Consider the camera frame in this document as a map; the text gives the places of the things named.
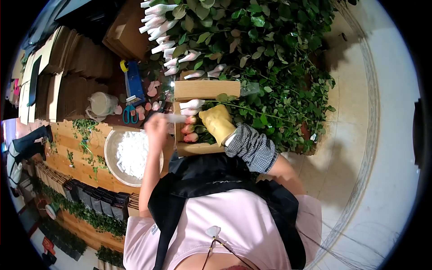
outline yellow work glove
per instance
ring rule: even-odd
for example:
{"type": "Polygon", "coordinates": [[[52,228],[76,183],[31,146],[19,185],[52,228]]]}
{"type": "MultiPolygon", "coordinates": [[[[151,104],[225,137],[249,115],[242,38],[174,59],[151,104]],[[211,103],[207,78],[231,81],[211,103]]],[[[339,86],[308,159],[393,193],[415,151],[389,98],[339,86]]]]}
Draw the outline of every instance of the yellow work glove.
{"type": "Polygon", "coordinates": [[[235,131],[235,126],[231,123],[231,115],[223,104],[218,104],[207,111],[200,111],[199,117],[210,134],[215,137],[219,147],[235,131]]]}

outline pink t-shirt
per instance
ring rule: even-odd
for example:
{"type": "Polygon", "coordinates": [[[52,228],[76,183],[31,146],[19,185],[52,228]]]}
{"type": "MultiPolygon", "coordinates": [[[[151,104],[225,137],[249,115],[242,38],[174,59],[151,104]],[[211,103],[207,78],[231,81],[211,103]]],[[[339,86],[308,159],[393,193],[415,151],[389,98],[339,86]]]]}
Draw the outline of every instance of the pink t-shirt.
{"type": "MultiPolygon", "coordinates": [[[[321,242],[321,203],[307,195],[297,195],[297,230],[321,242]]],[[[183,259],[207,253],[211,226],[221,228],[218,239],[259,269],[291,269],[285,247],[266,202],[246,190],[231,190],[186,200],[180,221],[169,243],[164,270],[173,270],[183,259]]],[[[127,270],[152,270],[160,231],[152,218],[129,217],[124,243],[123,265],[127,270]]],[[[319,246],[300,233],[306,264],[312,262],[319,246]]],[[[213,252],[229,253],[219,243],[213,252]]]]}

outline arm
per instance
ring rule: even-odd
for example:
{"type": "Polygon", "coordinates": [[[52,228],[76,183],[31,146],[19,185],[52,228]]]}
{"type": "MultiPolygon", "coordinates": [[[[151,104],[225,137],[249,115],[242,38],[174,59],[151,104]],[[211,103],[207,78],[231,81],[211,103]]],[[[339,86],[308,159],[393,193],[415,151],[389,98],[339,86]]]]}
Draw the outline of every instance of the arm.
{"type": "Polygon", "coordinates": [[[273,176],[278,184],[293,195],[305,194],[303,184],[288,160],[277,154],[274,143],[254,128],[237,124],[234,137],[226,142],[225,152],[229,157],[241,157],[251,172],[273,176]]]}
{"type": "Polygon", "coordinates": [[[273,179],[289,190],[293,195],[305,195],[306,191],[303,183],[300,181],[297,173],[291,164],[281,156],[277,155],[276,162],[268,171],[268,175],[273,176],[273,179]]]}
{"type": "Polygon", "coordinates": [[[159,156],[166,143],[167,121],[163,114],[154,114],[144,125],[149,139],[149,153],[140,189],[138,209],[141,217],[152,217],[148,208],[149,198],[159,182],[159,156]]]}

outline rose bud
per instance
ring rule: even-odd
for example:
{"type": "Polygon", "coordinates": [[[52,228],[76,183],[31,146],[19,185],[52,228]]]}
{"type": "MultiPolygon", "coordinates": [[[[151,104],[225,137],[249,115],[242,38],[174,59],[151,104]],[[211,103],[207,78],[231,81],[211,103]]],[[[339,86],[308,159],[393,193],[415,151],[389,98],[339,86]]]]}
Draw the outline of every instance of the rose bud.
{"type": "Polygon", "coordinates": [[[195,116],[189,116],[186,118],[185,124],[195,124],[197,122],[197,118],[195,116]]]}
{"type": "Polygon", "coordinates": [[[187,125],[184,125],[184,127],[181,129],[181,132],[183,134],[189,134],[189,133],[192,133],[194,130],[195,130],[194,125],[187,124],[187,125]]]}
{"type": "Polygon", "coordinates": [[[196,142],[197,140],[198,140],[198,134],[196,133],[190,133],[183,137],[183,141],[185,141],[186,143],[193,143],[196,142]]]}

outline open cardboard box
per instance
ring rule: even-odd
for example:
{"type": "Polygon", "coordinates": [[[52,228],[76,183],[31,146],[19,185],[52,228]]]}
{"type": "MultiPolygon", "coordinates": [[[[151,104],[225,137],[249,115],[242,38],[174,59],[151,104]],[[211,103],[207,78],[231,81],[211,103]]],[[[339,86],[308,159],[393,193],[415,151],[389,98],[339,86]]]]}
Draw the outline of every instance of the open cardboard box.
{"type": "MultiPolygon", "coordinates": [[[[219,94],[240,96],[240,82],[217,80],[176,81],[174,86],[174,113],[180,114],[180,103],[191,99],[215,99],[219,94]]],[[[175,142],[178,156],[193,156],[223,152],[217,143],[185,143],[181,129],[184,123],[175,124],[175,142]]]]}

